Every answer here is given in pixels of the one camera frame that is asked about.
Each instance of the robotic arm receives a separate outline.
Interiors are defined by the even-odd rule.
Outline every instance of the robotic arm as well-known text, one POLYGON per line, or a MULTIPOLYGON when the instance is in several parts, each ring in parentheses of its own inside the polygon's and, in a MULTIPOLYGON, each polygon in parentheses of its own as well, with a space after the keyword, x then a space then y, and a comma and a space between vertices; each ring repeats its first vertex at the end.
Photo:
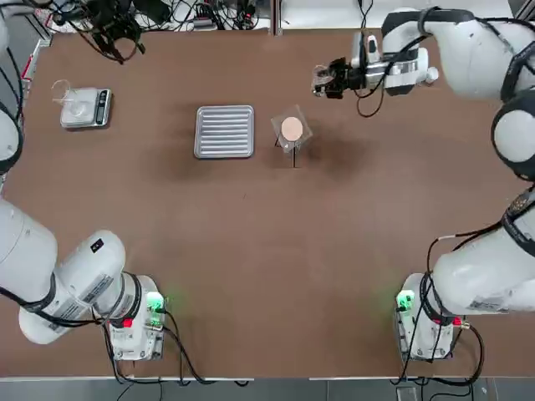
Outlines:
MULTIPOLYGON (((314 70, 313 93, 342 99, 347 89, 375 91, 382 85, 387 94, 408 94, 438 78, 419 47, 434 36, 446 81, 457 94, 504 102, 492 123, 492 143, 515 175, 535 182, 535 29, 530 23, 480 19, 466 10, 402 8, 386 17, 381 31, 382 57, 375 38, 368 38, 366 51, 360 34, 349 63, 339 58, 314 70)), ((396 309, 406 360, 447 358, 454 317, 535 311, 534 203, 532 186, 500 223, 443 255, 432 272, 406 279, 396 309)))
MULTIPOLYGON (((2 7, 0 54, 8 47, 4 18, 32 10, 2 7)), ((0 183, 22 150, 20 124, 0 103, 0 183)), ((99 322, 109 325, 115 359, 161 356, 163 297, 149 277, 122 272, 125 248, 115 234, 95 232, 60 264, 57 255, 52 232, 0 196, 0 295, 20 305, 19 325, 30 341, 48 344, 99 322), (99 318, 83 320, 89 311, 99 318)))

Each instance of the digital scale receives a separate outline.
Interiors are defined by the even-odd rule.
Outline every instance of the digital scale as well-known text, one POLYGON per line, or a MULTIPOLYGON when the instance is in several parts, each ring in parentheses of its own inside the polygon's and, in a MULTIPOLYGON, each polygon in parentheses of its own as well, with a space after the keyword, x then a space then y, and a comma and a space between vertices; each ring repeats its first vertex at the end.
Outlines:
POLYGON ((59 118, 65 129, 100 128, 108 124, 111 89, 83 88, 69 94, 59 118))

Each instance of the brown table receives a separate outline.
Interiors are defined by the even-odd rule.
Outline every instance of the brown table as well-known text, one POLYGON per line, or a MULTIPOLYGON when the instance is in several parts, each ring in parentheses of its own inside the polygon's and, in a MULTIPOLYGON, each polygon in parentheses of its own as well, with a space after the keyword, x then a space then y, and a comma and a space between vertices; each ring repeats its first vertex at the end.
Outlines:
MULTIPOLYGON (((312 68, 349 55, 352 33, 152 33, 146 55, 125 66, 59 36, 40 56, 5 196, 53 231, 60 257, 99 228, 119 235, 125 269, 171 297, 202 375, 396 376, 401 283, 425 269, 433 238, 496 220, 524 184, 490 144, 498 104, 457 98, 444 79, 388 97, 372 119, 357 115, 352 94, 314 98, 312 68), (110 127, 61 129, 56 79, 110 87, 110 127), (195 159, 206 104, 254 107, 251 159, 195 159), (273 147, 270 123, 293 104, 314 132, 296 169, 273 147)), ((96 327, 38 346, 20 333, 14 304, 1 301, 0 314, 0 375, 112 374, 96 327)), ((472 321, 487 345, 485 375, 535 374, 533 315, 472 321)), ((410 372, 469 375, 476 347, 464 337, 453 360, 410 372)), ((167 342, 164 360, 138 363, 136 374, 176 376, 173 349, 167 342)))

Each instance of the metal tray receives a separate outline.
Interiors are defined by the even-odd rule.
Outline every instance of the metal tray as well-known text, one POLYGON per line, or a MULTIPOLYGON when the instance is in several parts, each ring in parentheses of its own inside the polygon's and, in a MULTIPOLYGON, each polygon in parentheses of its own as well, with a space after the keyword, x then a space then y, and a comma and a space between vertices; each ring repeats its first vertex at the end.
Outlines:
POLYGON ((197 159, 251 157, 253 148, 252 106, 202 106, 197 110, 197 159))

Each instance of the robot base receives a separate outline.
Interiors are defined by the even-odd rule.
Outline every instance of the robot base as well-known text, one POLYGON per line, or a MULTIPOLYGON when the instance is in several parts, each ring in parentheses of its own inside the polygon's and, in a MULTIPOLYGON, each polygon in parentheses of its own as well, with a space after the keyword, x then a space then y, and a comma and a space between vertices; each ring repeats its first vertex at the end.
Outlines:
POLYGON ((161 328, 164 316, 159 325, 148 324, 154 314, 150 310, 147 297, 149 293, 157 293, 158 288, 148 276, 137 276, 142 287, 140 310, 136 317, 127 323, 129 327, 117 328, 110 325, 110 339, 115 360, 139 361, 160 359, 163 352, 164 333, 161 328))
POLYGON ((430 320, 425 312, 422 310, 418 317, 420 310, 420 282, 423 274, 411 274, 405 280, 401 294, 410 294, 409 303, 405 311, 399 311, 396 308, 395 312, 395 329, 400 346, 401 358, 405 361, 409 359, 444 359, 451 354, 451 340, 453 337, 453 325, 443 326, 440 330, 440 325, 430 320), (413 332, 416 330, 412 348, 410 348, 410 340, 413 332))

